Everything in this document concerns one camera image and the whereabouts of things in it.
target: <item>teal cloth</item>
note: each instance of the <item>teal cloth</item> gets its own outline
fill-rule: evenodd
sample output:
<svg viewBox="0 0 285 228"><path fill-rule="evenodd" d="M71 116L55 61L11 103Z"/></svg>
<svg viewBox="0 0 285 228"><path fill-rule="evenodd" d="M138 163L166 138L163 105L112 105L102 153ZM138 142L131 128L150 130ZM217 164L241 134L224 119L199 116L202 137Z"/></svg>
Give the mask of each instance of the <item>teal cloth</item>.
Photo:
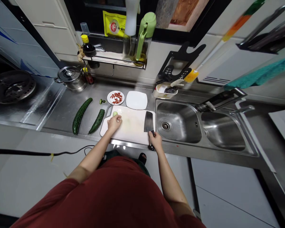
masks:
<svg viewBox="0 0 285 228"><path fill-rule="evenodd" d="M280 73L285 71L285 59L265 66L255 72L238 78L224 86L225 90L239 87L241 89L248 88L250 86L259 86L274 78Z"/></svg>

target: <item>sandal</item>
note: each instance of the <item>sandal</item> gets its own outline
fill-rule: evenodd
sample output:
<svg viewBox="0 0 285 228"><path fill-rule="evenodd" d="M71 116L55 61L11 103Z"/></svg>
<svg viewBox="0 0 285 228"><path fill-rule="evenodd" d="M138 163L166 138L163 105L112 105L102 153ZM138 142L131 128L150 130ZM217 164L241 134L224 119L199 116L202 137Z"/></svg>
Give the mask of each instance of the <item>sandal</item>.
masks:
<svg viewBox="0 0 285 228"><path fill-rule="evenodd" d="M138 160L140 160L143 163L143 165L145 165L147 161L147 156L144 153L140 153Z"/></svg>

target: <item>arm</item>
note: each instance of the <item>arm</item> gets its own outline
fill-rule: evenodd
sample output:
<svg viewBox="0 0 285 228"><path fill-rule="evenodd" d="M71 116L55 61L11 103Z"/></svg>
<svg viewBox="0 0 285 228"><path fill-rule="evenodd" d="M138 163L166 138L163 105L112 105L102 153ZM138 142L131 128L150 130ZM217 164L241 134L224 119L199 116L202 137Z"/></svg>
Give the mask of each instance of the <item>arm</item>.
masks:
<svg viewBox="0 0 285 228"><path fill-rule="evenodd" d="M156 149L158 156L159 174L161 177L162 193L166 201L170 204L177 217L184 214L195 216L191 210L188 201L169 166L165 152L162 148L162 138L155 132L155 137L149 131L150 141Z"/></svg>
<svg viewBox="0 0 285 228"><path fill-rule="evenodd" d="M68 178L77 180L79 183L85 181L91 173L93 173L99 163L101 162L105 150L111 140L112 135L120 127L122 123L120 115L116 115L108 120L108 130L100 141L90 150L90 152L85 156L81 163L71 172Z"/></svg>

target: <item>small white plate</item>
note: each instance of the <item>small white plate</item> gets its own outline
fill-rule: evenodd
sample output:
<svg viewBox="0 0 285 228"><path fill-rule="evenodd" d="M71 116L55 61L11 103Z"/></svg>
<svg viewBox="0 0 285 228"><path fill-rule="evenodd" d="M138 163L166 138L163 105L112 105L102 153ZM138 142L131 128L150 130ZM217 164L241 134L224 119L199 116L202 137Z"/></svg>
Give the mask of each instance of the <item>small white plate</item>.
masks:
<svg viewBox="0 0 285 228"><path fill-rule="evenodd" d="M112 94L115 94L115 93L120 93L120 95L122 95L122 100L121 100L121 102L118 103L118 104L113 104L112 102L115 101L115 99L114 99L114 98L110 98L110 97L112 96ZM108 94L108 96L107 96L107 101L108 101L110 104L112 104L112 105L120 105L120 104L123 103L123 101L124 101L125 99L126 99L126 98L125 98L124 94L123 94L122 92L120 92L120 91L117 91L117 90L110 92L110 93Z"/></svg>
<svg viewBox="0 0 285 228"><path fill-rule="evenodd" d="M135 110L144 110L148 104L148 98L145 93L138 91L129 91L127 94L127 107Z"/></svg>

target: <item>power cord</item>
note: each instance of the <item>power cord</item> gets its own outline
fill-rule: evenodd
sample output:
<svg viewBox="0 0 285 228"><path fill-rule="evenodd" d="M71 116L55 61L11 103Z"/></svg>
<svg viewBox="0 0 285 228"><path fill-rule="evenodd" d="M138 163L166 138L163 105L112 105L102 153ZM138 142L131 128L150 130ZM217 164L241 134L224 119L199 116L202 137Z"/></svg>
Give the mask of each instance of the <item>power cord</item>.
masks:
<svg viewBox="0 0 285 228"><path fill-rule="evenodd" d="M64 151L61 153L40 153L40 152L30 152L30 151L23 151L23 150L9 150L9 149L0 149L0 154L10 154L10 155L30 155L30 156L59 156L62 154L76 154L79 151L81 151L82 149L84 149L84 153L86 155L86 149L92 149L91 147L94 147L95 145L87 145L75 152L68 152L68 151Z"/></svg>

